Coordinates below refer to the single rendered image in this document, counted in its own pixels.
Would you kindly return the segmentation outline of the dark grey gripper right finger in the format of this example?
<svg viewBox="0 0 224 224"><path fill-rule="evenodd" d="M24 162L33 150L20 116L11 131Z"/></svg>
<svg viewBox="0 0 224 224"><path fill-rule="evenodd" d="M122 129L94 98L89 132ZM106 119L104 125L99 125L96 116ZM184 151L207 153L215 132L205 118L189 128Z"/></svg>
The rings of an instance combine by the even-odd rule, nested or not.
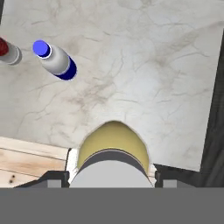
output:
<svg viewBox="0 0 224 224"><path fill-rule="evenodd" d="M200 173L197 171L189 171L161 164L154 164L154 166L156 168L155 187L198 187L200 184Z"/></svg>

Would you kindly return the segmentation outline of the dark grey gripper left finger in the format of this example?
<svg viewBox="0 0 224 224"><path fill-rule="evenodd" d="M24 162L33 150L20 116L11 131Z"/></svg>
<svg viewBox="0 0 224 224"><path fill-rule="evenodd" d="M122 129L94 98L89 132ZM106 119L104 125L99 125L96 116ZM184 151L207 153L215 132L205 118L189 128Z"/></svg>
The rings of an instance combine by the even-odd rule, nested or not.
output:
<svg viewBox="0 0 224 224"><path fill-rule="evenodd" d="M47 171L40 178L17 185L17 188L68 188L70 186L68 171Z"/></svg>

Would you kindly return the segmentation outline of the yellow bottle with grey cap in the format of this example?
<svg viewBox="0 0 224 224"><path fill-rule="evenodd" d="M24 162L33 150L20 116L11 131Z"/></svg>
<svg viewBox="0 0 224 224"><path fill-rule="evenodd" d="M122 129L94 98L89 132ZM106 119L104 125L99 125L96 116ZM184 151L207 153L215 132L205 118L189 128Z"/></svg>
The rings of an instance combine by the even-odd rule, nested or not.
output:
<svg viewBox="0 0 224 224"><path fill-rule="evenodd" d="M79 148L71 188L152 188L150 159L141 137L122 122L106 122Z"/></svg>

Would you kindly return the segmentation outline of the white bottle with blue cap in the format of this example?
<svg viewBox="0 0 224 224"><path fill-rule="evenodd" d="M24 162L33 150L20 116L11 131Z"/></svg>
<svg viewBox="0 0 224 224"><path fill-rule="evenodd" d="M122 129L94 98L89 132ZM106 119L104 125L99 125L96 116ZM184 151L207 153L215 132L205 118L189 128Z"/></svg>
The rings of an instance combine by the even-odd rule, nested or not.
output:
<svg viewBox="0 0 224 224"><path fill-rule="evenodd" d="M39 39L33 43L32 50L42 67L57 78L69 81L77 74L74 60L60 47Z"/></svg>

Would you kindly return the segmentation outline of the grey bottle with red cap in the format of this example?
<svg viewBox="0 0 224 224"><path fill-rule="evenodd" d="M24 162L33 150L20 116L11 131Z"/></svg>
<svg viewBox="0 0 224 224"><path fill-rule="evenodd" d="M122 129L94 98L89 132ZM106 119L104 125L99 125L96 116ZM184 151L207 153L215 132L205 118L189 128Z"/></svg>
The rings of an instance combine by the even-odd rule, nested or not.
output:
<svg viewBox="0 0 224 224"><path fill-rule="evenodd" d="M20 49L16 45L0 38L0 61L8 65L16 65L21 59L22 53Z"/></svg>

